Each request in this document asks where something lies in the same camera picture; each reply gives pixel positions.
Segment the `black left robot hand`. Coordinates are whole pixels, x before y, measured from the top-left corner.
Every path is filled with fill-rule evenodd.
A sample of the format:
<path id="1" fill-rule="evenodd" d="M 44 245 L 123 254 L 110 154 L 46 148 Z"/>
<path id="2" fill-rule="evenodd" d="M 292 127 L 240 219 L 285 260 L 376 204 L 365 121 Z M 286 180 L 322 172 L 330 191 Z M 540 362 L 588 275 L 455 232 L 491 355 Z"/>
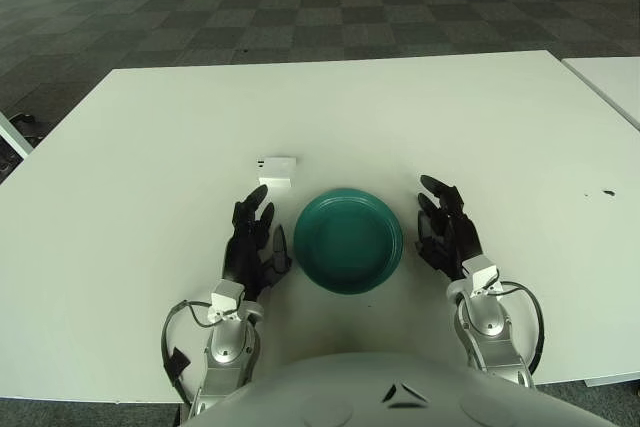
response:
<path id="1" fill-rule="evenodd" d="M 234 232 L 225 251 L 222 278 L 241 284 L 248 301 L 257 301 L 264 289 L 279 283 L 292 265 L 283 227 L 278 225 L 270 234 L 274 204 L 269 202 L 256 217 L 267 194 L 268 186 L 262 184 L 235 203 Z"/>

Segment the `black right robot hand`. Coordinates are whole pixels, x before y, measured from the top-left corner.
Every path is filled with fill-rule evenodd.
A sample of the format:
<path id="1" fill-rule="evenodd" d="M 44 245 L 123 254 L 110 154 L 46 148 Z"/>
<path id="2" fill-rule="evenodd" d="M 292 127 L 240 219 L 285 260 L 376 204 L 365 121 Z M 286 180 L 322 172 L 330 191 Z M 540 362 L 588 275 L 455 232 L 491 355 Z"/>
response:
<path id="1" fill-rule="evenodd" d="M 463 199 L 455 186 L 421 175 L 420 183 L 439 202 L 420 192 L 417 196 L 419 256 L 451 281 L 465 277 L 463 263 L 483 253 L 474 223 L 464 212 Z"/>

